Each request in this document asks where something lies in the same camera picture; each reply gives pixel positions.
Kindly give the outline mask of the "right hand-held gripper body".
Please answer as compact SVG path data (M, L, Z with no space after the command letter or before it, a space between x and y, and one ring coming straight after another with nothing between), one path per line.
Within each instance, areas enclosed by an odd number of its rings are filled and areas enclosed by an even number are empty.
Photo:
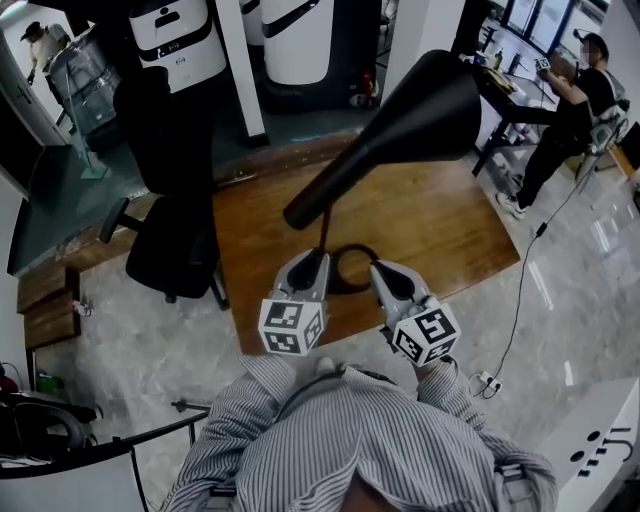
M422 276L387 260L373 261L370 274L385 316L382 333L391 349L416 367L447 356L460 337L460 327L450 306L437 299Z

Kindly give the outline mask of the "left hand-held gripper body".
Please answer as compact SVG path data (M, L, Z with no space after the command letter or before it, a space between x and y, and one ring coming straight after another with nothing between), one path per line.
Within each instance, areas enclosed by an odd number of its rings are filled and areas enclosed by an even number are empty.
M261 303L258 332L270 354L305 356L326 329L330 255L320 249L298 254L278 271Z

